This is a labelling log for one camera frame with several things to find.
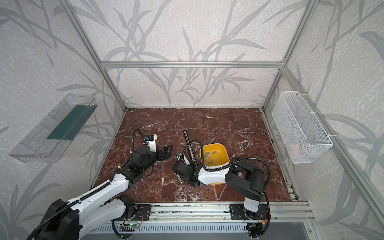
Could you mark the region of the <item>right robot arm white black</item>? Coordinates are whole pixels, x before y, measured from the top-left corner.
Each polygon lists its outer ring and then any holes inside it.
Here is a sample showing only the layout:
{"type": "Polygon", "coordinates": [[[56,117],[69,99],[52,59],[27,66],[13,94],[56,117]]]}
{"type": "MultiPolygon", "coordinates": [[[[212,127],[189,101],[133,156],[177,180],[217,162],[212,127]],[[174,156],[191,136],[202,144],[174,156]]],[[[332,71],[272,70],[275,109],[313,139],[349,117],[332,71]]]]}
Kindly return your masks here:
{"type": "Polygon", "coordinates": [[[191,187],[227,184],[244,196],[242,204],[231,204],[232,220],[257,220],[265,225],[270,220],[266,188],[271,180],[271,167],[258,157],[230,158],[224,145],[200,145],[201,164],[188,159],[185,151],[177,154],[173,165],[177,177],[191,187]]]}

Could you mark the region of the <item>pink mini stapler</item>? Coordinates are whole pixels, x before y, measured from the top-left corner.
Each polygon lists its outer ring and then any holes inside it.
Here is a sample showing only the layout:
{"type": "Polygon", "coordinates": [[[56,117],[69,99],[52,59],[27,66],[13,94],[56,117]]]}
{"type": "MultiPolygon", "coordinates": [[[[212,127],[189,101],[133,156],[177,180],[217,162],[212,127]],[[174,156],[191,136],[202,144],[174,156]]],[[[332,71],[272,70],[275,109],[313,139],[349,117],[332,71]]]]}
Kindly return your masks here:
{"type": "Polygon", "coordinates": [[[177,152],[177,159],[178,159],[178,161],[181,161],[181,162],[185,162],[185,160],[184,160],[184,157],[183,157],[183,152],[177,152]]]}

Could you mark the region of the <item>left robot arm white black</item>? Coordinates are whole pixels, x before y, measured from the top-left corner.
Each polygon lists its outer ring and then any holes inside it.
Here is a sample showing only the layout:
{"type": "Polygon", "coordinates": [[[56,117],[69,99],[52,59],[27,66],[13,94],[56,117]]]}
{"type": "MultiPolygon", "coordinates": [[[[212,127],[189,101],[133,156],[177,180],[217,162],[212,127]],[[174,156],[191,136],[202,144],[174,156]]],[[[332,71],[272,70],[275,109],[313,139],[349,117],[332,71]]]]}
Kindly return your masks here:
{"type": "Polygon", "coordinates": [[[157,135],[141,136],[144,141],[132,147],[131,156],[104,183],[64,202],[52,203],[29,240],[79,240],[108,221],[135,211],[135,202],[123,192],[142,179],[156,162],[168,160],[173,147],[160,147],[157,135]]]}

